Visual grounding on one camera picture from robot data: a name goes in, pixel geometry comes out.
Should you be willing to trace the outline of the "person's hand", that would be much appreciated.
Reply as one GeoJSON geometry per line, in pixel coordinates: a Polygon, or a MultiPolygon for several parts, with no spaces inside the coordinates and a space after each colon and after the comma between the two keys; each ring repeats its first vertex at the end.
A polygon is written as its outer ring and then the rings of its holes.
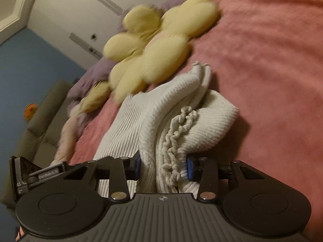
{"type": "Polygon", "coordinates": [[[25,232],[24,230],[22,229],[22,227],[19,227],[18,229],[18,233],[17,233],[17,236],[15,238],[15,241],[19,241],[21,238],[23,238],[25,236],[25,232]]]}

